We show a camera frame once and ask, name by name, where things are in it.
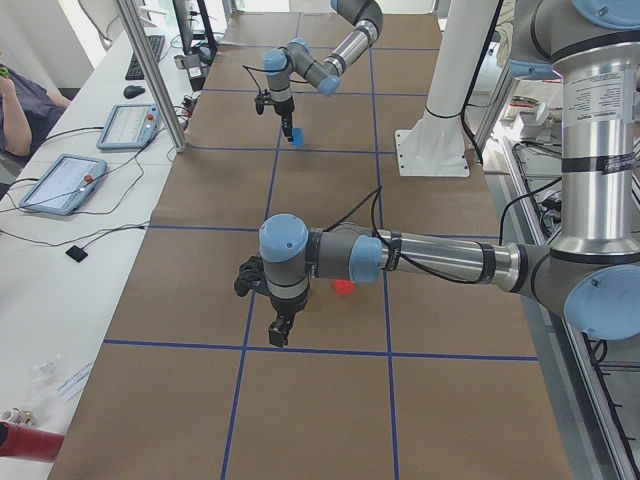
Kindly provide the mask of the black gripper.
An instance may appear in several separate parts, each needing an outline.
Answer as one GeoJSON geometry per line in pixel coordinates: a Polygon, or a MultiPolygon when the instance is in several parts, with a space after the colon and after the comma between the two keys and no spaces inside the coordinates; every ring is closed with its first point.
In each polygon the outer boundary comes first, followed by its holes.
{"type": "Polygon", "coordinates": [[[274,110],[281,116],[281,130],[285,139],[292,143],[295,139],[293,126],[294,99],[292,97],[283,101],[273,101],[274,110]]]}
{"type": "Polygon", "coordinates": [[[286,347],[288,345],[289,333],[294,325],[295,316],[306,308],[308,298],[308,291],[293,298],[271,296],[270,303],[276,312],[276,319],[268,328],[270,345],[275,347],[286,347]]]}

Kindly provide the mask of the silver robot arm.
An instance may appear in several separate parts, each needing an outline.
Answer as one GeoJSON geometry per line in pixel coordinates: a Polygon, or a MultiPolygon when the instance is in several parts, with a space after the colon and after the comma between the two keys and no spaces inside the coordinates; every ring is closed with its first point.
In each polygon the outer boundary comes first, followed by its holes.
{"type": "Polygon", "coordinates": [[[324,59],[314,58],[309,44],[301,38],[263,55],[267,88],[255,97],[256,112],[261,115],[265,107],[273,107],[285,139],[294,146],[301,145],[304,137],[293,122],[291,76],[297,74],[322,95],[331,96],[348,68],[375,44],[383,30],[383,13],[375,1],[333,1],[331,7],[353,30],[324,59]]]}
{"type": "Polygon", "coordinates": [[[483,207],[465,190],[470,170],[464,110],[498,19],[497,1],[456,1],[424,116],[396,134],[400,180],[391,216],[420,218],[416,234],[340,219],[310,228],[291,214],[259,231],[252,289],[276,312],[269,341],[288,342],[311,278],[375,281],[384,271],[458,284],[495,284],[528,296],[598,339],[639,331],[639,243],[630,226],[638,118],[639,5],[635,1],[520,1],[511,66],[524,78],[562,81],[561,231],[548,246],[463,241],[483,207]]]}

